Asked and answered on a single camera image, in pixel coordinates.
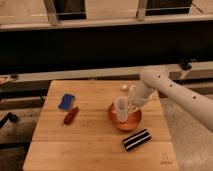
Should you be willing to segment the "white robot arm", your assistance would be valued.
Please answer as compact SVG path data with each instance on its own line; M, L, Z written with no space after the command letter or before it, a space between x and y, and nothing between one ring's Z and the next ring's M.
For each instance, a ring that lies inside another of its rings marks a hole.
M154 90L169 97L213 132L213 100L172 81L166 68L144 67L140 81L130 88L128 99L132 105L142 107Z

